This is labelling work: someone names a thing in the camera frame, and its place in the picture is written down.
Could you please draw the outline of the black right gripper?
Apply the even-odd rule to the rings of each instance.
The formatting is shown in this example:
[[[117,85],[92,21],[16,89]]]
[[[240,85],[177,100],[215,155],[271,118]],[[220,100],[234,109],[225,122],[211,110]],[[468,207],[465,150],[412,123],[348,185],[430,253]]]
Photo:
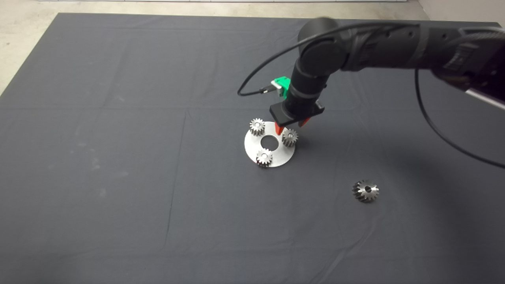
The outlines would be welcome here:
[[[294,123],[303,127],[312,117],[320,115],[325,107],[318,100],[304,102],[299,99],[286,99],[283,102],[270,106],[270,114],[275,124],[275,133],[281,136],[285,127]]]

